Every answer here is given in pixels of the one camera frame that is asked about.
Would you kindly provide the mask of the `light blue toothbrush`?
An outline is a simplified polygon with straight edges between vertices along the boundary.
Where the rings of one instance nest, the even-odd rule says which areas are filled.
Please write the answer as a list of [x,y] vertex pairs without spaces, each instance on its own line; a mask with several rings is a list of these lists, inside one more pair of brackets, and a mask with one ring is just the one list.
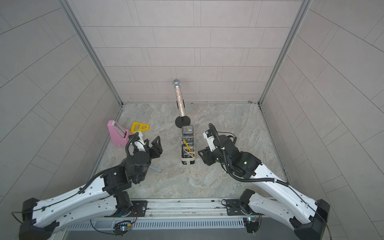
[[154,170],[154,171],[158,172],[158,173],[161,173],[161,172],[162,172],[160,169],[155,168],[155,167],[153,167],[153,166],[150,166],[149,168],[150,168],[151,170]]

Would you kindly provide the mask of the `yellow toothbrush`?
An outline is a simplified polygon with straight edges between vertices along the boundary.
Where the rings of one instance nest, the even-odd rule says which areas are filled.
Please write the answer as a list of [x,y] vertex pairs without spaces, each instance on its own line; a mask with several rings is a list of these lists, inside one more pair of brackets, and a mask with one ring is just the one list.
[[189,147],[189,145],[188,145],[188,143],[186,142],[186,140],[183,140],[183,142],[184,142],[184,144],[186,145],[188,151],[192,153],[191,148]]

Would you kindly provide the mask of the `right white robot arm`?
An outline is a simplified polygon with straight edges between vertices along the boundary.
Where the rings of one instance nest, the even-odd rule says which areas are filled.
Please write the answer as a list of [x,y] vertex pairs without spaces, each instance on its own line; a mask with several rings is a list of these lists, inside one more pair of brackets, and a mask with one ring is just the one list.
[[314,200],[275,175],[257,157],[241,152],[233,136],[215,136],[206,131],[208,147],[198,152],[210,166],[219,163],[235,180],[252,183],[272,197],[266,199],[246,189],[235,204],[245,215],[262,214],[291,228],[300,240],[320,240],[327,227],[330,205],[325,200]]

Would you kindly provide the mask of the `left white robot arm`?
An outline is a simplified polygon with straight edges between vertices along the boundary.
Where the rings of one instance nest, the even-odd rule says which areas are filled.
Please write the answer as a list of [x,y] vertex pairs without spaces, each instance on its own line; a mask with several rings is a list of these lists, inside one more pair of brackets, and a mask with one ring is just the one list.
[[152,159],[161,156],[161,138],[150,142],[143,140],[140,133],[134,133],[125,151],[127,156],[119,165],[99,172],[77,189],[46,200],[30,198],[24,201],[19,239],[47,240],[78,222],[121,217],[133,212],[127,189],[142,182]]

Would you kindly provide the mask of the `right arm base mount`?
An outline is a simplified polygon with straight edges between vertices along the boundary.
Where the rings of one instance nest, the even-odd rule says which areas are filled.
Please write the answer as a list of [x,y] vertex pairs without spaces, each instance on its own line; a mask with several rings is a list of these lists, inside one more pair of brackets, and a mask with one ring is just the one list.
[[221,204],[226,208],[228,216],[258,216],[238,199],[224,199]]

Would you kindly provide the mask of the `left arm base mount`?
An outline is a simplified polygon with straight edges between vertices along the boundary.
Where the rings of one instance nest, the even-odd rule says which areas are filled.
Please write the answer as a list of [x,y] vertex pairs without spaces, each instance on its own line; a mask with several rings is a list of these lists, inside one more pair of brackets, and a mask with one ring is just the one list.
[[136,200],[131,201],[131,207],[119,210],[118,218],[136,218],[136,217],[144,217],[146,215],[148,201],[144,200]]

